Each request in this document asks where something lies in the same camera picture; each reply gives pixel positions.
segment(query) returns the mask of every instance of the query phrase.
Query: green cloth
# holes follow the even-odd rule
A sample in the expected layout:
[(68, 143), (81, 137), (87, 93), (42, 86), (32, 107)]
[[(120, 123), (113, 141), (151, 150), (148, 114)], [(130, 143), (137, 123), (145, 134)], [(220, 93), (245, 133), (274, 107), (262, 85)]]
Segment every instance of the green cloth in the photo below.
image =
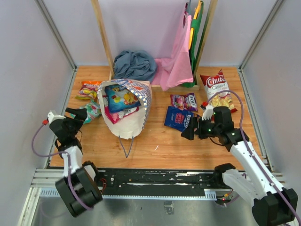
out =
[[(192, 19), (191, 21), (191, 28), (193, 28), (193, 36), (192, 36), (192, 42), (191, 42), (191, 48), (189, 50), (189, 56), (190, 56), (190, 62), (191, 62), (191, 70), (192, 73), (194, 72), (195, 68), (196, 68), (196, 58), (194, 55), (194, 50), (196, 47), (196, 43), (197, 43), (197, 39), (198, 39), (198, 32), (199, 32), (199, 27), (201, 26), (201, 21), (202, 21), (202, 15), (203, 15), (203, 11), (204, 11), (204, 3), (201, 2), (201, 10), (200, 13), (198, 14), (198, 17), (196, 19)], [(193, 87), (195, 85), (195, 82), (186, 82), (183, 83), (183, 86), (185, 87)]]

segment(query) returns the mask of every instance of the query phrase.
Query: white bag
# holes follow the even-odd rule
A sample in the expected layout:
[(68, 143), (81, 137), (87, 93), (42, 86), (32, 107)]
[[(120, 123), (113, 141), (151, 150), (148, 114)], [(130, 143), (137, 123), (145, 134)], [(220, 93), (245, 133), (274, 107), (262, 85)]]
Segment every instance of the white bag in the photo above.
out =
[[(138, 100), (141, 103), (141, 106), (139, 106), (139, 111), (134, 112), (129, 116), (121, 119), (116, 124), (113, 124), (110, 121), (110, 119), (106, 116), (104, 112), (104, 103), (103, 103), (103, 96), (106, 95), (104, 88), (113, 84), (119, 84), (126, 87), (135, 96), (138, 97)], [(137, 80), (129, 80), (129, 79), (116, 79), (110, 81), (103, 81), (99, 86), (97, 95), (98, 95), (99, 105), (104, 121), (109, 127), (110, 131), (115, 136), (119, 137), (119, 139), (120, 138), (133, 139), (134, 137), (138, 136), (141, 133), (151, 108), (152, 93), (151, 93), (151, 84), (149, 81), (137, 81)]]

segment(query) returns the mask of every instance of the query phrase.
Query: blue cloth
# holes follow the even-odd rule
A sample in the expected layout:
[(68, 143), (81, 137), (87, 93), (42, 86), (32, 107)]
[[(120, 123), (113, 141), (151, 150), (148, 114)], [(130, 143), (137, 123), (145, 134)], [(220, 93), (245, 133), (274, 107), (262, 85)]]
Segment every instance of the blue cloth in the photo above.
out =
[(115, 79), (152, 82), (157, 70), (155, 59), (144, 50), (122, 51), (114, 60)]

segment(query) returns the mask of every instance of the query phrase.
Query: purple snack package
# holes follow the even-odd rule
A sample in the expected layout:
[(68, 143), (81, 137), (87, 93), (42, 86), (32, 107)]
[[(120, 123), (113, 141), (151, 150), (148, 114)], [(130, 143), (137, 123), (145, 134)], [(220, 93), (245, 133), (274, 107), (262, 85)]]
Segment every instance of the purple snack package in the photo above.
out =
[(188, 110), (179, 110), (176, 107), (169, 106), (164, 125), (183, 132), (188, 127), (192, 117), (193, 113)]
[(198, 105), (196, 96), (194, 93), (189, 93), (186, 95), (170, 95), (171, 105), (180, 110), (188, 110), (191, 112), (198, 111)]

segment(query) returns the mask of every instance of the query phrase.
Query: gray floor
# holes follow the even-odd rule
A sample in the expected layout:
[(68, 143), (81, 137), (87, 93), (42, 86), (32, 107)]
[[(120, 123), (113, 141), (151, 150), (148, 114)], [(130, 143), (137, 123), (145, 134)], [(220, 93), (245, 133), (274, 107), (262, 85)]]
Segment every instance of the gray floor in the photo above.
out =
[[(41, 207), (47, 218), (41, 213)], [(64, 213), (61, 217), (52, 218)], [(164, 200), (106, 199), (73, 218), (60, 198), (40, 198), (32, 226), (257, 226), (251, 208), (239, 198), (227, 208), (214, 201), (174, 201), (168, 215)]]

